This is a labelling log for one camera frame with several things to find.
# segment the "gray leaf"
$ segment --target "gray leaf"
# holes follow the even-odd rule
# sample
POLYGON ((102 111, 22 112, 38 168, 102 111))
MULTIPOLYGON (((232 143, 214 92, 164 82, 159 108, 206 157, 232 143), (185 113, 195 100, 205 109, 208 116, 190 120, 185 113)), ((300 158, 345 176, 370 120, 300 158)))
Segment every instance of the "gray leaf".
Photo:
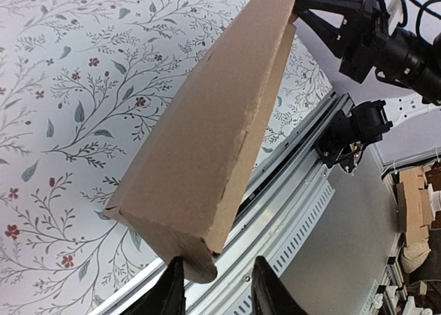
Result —
POLYGON ((262 150, 263 150, 265 153, 271 153, 271 152, 273 152, 273 149, 272 149, 272 148, 262 148, 262 150))
POLYGON ((72 50, 72 49, 71 49, 69 46, 65 46, 65 47, 63 48, 63 54, 59 57, 59 60, 62 60, 62 59, 64 59, 64 58, 66 58, 67 55, 70 53, 71 50, 72 50))
POLYGON ((94 295, 94 302, 97 306, 99 306, 101 303, 104 302, 104 300, 98 294, 95 294, 94 295))
POLYGON ((51 120, 48 119, 48 130, 46 131, 46 137, 52 138, 52 136, 54 135, 54 131, 54 125, 52 124, 51 120))
POLYGON ((80 270, 78 271, 78 278, 80 279, 80 281, 87 274, 88 268, 89 268, 89 264, 90 264, 90 260, 87 260, 86 262, 84 262, 84 264, 81 266, 80 270))
POLYGON ((25 28, 26 28, 27 26, 29 26, 32 22, 34 22, 34 20, 35 20, 35 17, 32 17, 31 20, 29 20, 28 22, 26 22, 25 25, 24 25, 25 28))
POLYGON ((115 65, 115 68, 121 73, 121 74, 125 74, 127 72, 127 69, 125 69, 125 67, 123 65, 121 65, 119 62, 113 61, 113 64, 115 65))
POLYGON ((172 20, 172 19, 164 19, 164 21, 165 22, 170 22, 170 23, 173 23, 173 24, 177 24, 174 20, 172 20))
POLYGON ((9 107, 15 105, 16 103, 18 103, 21 99, 15 99, 14 101, 11 101, 9 104, 5 105, 5 110, 7 110, 9 107))
POLYGON ((75 122, 80 123, 84 121, 84 108, 83 108, 83 104, 78 101, 78 106, 76 107, 75 110, 75 122))
POLYGON ((154 5, 153 1, 149 6, 149 11, 152 13, 156 13, 156 6, 154 5))
POLYGON ((104 130, 104 129, 102 129, 102 130, 97 130, 96 132, 94 132, 94 135, 95 135, 95 136, 104 136, 104 137, 110 137, 110 138, 113 138, 112 134, 111 134, 109 131, 104 130))
POLYGON ((132 237, 133 244, 138 251, 141 251, 141 237, 135 230, 130 229, 130 236, 132 237))
POLYGON ((127 91, 124 94, 123 101, 126 100, 133 93, 133 89, 134 89, 133 85, 127 89, 127 91))
POLYGON ((126 16, 127 14, 130 13, 130 10, 127 8, 121 8, 119 10, 119 18, 118 19, 122 19, 124 16, 126 16))
POLYGON ((98 217, 101 220, 104 220, 104 221, 110 220, 103 212, 98 212, 97 210, 94 210, 94 212, 95 212, 96 215, 98 215, 98 217))
POLYGON ((23 174, 21 174, 21 179, 23 179, 23 182, 29 181, 30 178, 34 175, 38 162, 39 161, 37 160, 33 165, 26 169, 23 174))

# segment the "wall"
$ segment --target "wall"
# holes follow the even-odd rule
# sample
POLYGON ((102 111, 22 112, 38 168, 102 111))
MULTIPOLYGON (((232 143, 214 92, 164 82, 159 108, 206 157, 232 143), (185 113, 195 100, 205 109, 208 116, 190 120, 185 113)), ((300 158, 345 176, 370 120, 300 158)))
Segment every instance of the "wall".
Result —
MULTIPOLYGON (((409 7, 408 29, 415 31, 415 20, 418 9, 412 4, 409 7)), ((432 6, 434 10, 441 11, 441 4, 432 6)), ((329 21, 339 20, 339 17, 327 18, 329 21)), ((373 73, 363 84, 358 84, 338 72, 340 61, 328 51, 320 39, 302 21, 297 21, 298 35, 303 40, 309 51, 314 55, 320 66, 331 80, 337 92, 349 92, 356 103, 373 101, 376 99, 402 96, 410 91, 405 91, 391 85, 381 84, 376 81, 373 73)), ((433 38, 441 32, 441 21, 425 14, 422 22, 422 35, 432 42, 433 38)), ((384 140, 377 144, 384 163, 398 160, 407 156, 426 152, 433 148, 441 148, 441 112, 432 112, 430 115, 419 116, 416 119, 403 123, 392 129, 384 136, 384 140)))

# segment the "floral pattern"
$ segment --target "floral pattern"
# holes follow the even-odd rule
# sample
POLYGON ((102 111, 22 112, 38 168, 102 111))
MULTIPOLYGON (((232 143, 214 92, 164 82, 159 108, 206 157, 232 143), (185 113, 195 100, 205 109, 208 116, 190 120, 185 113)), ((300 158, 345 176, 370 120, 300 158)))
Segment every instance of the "floral pattern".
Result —
MULTIPOLYGON (((87 314, 156 258, 102 209, 248 1, 0 0, 0 314, 87 314)), ((256 165, 330 89, 297 39, 256 165)))

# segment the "gray panel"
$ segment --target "gray panel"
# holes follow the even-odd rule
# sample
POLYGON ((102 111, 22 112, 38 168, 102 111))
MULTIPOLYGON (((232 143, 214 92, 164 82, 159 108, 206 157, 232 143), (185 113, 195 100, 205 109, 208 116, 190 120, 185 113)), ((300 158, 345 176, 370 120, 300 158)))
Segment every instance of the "gray panel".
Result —
POLYGON ((396 202, 369 148, 355 176, 336 168, 329 182, 336 193, 281 279, 311 315, 359 314, 396 237, 396 202))

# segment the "white floral surface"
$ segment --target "white floral surface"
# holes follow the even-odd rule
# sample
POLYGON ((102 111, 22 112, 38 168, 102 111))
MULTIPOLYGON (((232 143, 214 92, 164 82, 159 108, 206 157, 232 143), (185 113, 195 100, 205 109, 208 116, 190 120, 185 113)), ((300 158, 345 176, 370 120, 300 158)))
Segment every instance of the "white floral surface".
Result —
MULTIPOLYGON (((156 257, 101 210, 247 1, 0 0, 0 314, 87 314, 156 257)), ((297 40, 257 165, 329 90, 297 40)))

